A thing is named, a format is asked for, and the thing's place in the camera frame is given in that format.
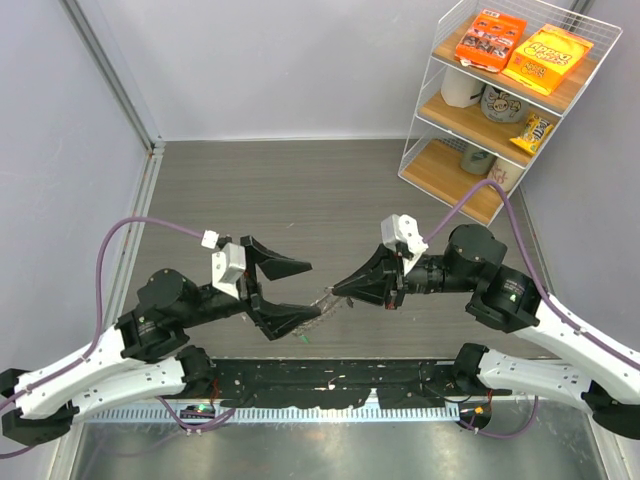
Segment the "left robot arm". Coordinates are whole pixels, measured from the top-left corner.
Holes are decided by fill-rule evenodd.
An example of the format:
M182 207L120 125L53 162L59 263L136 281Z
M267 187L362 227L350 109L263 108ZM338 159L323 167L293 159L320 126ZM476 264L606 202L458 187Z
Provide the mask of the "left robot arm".
M251 236L224 241L212 255L209 283L197 285L173 269L155 272L137 292L134 309L99 337L95 350L78 350L34 371L8 369L1 393L15 406L1 418L4 437L34 447L67 434L95 414L153 397L200 398L213 388L210 357L190 344L188 329L244 314L270 340L319 316L315 305L264 299L259 273L275 281L311 270Z

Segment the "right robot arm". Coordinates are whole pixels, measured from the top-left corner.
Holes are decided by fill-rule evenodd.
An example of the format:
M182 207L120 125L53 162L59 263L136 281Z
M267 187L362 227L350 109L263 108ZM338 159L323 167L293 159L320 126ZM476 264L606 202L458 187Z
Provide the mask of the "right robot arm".
M393 214L381 223L394 266L388 308L407 294L472 296L465 309L481 324L534 343L561 364L525 360L466 343L452 368L455 387L482 395L538 395L588 413L617 435L639 437L639 354L571 312L532 276L503 265L506 247L481 225L454 229L442 255L430 255L417 222Z

